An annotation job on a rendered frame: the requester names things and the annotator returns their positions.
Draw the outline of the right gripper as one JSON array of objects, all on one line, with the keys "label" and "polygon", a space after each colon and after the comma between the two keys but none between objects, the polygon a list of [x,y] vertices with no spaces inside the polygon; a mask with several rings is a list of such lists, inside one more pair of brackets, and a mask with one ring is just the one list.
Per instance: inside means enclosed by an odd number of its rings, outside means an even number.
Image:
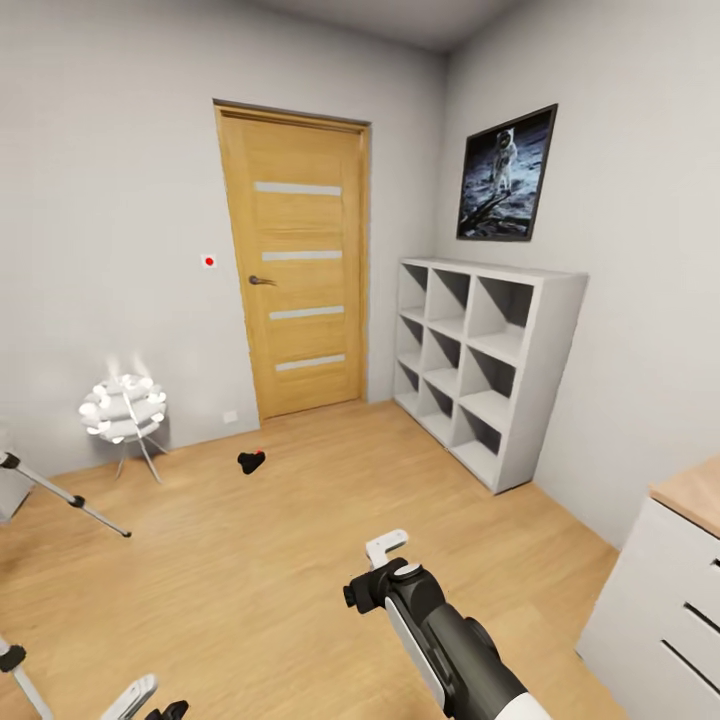
[{"label": "right gripper", "polygon": [[402,566],[406,562],[404,558],[395,558],[378,570],[369,571],[354,578],[350,581],[350,585],[343,587],[347,605],[349,607],[356,605],[360,614],[370,612],[378,606],[382,606],[386,610],[386,605],[380,599],[380,582],[387,572]]}]

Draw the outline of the digital camera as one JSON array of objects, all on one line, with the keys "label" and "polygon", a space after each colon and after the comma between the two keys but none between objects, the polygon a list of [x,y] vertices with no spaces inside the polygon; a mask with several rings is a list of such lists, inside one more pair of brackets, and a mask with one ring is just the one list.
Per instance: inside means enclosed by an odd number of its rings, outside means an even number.
[{"label": "digital camera", "polygon": [[237,457],[237,460],[242,464],[243,473],[250,475],[265,460],[265,454],[263,452],[259,452],[256,455],[241,453]]}]

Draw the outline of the camera tripod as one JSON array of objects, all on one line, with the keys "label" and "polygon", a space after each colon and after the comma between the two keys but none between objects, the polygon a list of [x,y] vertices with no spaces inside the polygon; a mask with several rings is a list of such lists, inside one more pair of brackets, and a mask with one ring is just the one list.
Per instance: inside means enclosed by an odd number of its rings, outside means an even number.
[{"label": "camera tripod", "polygon": [[[5,469],[13,469],[17,472],[20,472],[22,475],[30,478],[32,481],[36,482],[37,484],[43,486],[44,488],[66,500],[69,505],[73,506],[74,508],[79,508],[83,510],[84,512],[88,513],[89,515],[93,516],[94,518],[118,531],[120,534],[123,534],[124,537],[131,536],[131,532],[124,531],[120,527],[116,526],[112,522],[108,521],[104,517],[84,506],[85,499],[83,499],[83,497],[72,497],[69,494],[66,494],[63,490],[57,488],[47,480],[44,480],[43,478],[34,474],[32,470],[29,470],[26,467],[22,466],[22,464],[20,464],[20,461],[21,460],[18,457],[14,456],[12,453],[5,453],[0,451],[0,467]],[[27,697],[39,713],[41,720],[55,720],[55,717],[49,710],[48,706],[45,704],[41,695],[30,680],[28,674],[20,665],[25,660],[26,654],[27,652],[25,652],[23,646],[20,647],[19,645],[15,645],[9,647],[9,645],[5,641],[4,636],[0,635],[0,670],[2,670],[4,673],[8,673],[9,671],[13,673],[19,685],[22,687]]]}]

